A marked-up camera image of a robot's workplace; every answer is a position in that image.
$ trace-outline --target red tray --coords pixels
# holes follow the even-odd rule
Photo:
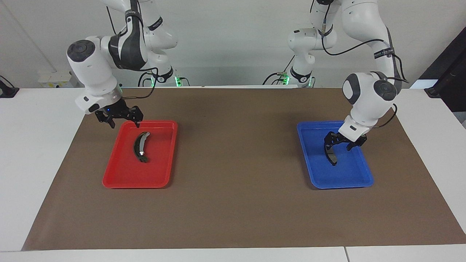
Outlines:
[[[170,180],[178,125],[174,121],[142,121],[123,123],[118,133],[103,185],[108,188],[162,188]],[[148,163],[141,163],[133,152],[136,138],[150,132],[144,144]]]

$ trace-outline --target brown mat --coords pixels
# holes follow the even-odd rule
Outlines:
[[[169,186],[104,188],[119,125],[85,117],[23,250],[466,243],[397,119],[363,147],[374,186],[312,187],[296,125],[344,119],[341,90],[162,89],[136,102],[179,123]]]

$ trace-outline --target white electrical box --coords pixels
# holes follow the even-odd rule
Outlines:
[[[70,71],[40,75],[39,84],[44,88],[74,88],[82,87],[78,79]]]

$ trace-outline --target white table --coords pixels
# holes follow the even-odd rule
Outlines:
[[[83,113],[74,104],[81,91],[23,89],[14,99],[0,100],[0,251],[3,251],[0,261],[66,258],[66,261],[460,262],[466,259],[466,245],[18,252],[82,121]],[[403,128],[465,231],[466,130],[441,100],[428,98],[423,90],[403,90],[396,104]]]

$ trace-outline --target blue tray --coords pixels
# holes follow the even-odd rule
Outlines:
[[[374,184],[374,178],[360,147],[348,152],[347,143],[335,145],[333,150],[338,158],[336,166],[332,166],[325,156],[324,137],[330,131],[337,133],[342,124],[342,121],[298,124],[299,139],[309,176],[312,184],[319,189],[368,187]]]

